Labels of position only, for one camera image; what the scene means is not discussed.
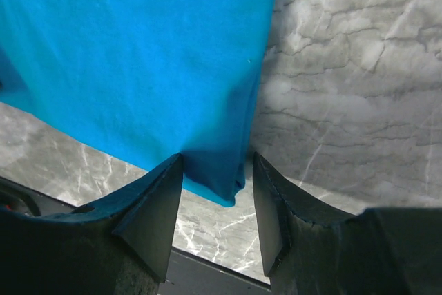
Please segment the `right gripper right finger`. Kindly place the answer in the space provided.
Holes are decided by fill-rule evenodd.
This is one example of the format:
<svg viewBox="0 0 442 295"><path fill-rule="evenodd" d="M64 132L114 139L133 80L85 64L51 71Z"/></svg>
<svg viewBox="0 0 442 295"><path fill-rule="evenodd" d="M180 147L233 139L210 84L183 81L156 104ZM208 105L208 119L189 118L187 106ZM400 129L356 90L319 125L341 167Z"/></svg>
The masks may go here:
<svg viewBox="0 0 442 295"><path fill-rule="evenodd" d="M265 276L274 294L440 294L441 210L376 207L352 215L253 157Z"/></svg>

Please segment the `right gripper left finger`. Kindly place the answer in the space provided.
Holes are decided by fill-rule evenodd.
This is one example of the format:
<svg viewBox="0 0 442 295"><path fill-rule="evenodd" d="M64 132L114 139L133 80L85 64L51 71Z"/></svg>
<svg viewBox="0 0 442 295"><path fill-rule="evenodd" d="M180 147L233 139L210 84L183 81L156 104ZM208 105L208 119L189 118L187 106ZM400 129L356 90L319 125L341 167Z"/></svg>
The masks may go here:
<svg viewBox="0 0 442 295"><path fill-rule="evenodd" d="M2 294L156 294L183 181L175 154L79 207L1 179Z"/></svg>

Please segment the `teal t shirt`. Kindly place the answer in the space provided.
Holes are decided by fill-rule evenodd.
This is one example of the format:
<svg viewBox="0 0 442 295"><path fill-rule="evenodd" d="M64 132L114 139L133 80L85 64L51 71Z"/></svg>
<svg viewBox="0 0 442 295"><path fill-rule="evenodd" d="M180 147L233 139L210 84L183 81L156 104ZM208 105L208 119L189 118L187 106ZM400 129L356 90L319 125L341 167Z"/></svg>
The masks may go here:
<svg viewBox="0 0 442 295"><path fill-rule="evenodd" d="M1 0L1 101L225 207L245 158L274 0Z"/></svg>

